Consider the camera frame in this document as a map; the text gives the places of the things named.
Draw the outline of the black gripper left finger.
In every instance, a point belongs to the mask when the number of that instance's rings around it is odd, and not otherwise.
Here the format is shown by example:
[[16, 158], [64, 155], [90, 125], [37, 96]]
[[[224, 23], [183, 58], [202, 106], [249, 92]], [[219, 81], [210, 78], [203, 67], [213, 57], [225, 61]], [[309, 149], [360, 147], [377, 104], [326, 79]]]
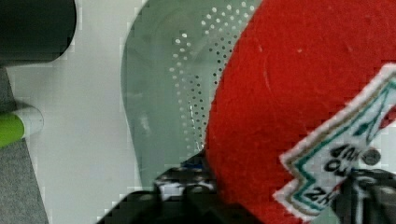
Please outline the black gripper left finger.
[[226, 203], [200, 152], [156, 177], [153, 189], [135, 191], [96, 224], [263, 224], [239, 203]]

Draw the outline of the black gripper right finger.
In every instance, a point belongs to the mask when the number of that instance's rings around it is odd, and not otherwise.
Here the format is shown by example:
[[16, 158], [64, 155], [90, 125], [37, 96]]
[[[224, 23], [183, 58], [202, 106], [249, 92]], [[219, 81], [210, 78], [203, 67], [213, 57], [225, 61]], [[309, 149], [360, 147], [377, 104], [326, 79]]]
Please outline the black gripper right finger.
[[395, 174], [355, 169], [332, 203], [340, 224], [396, 224]]

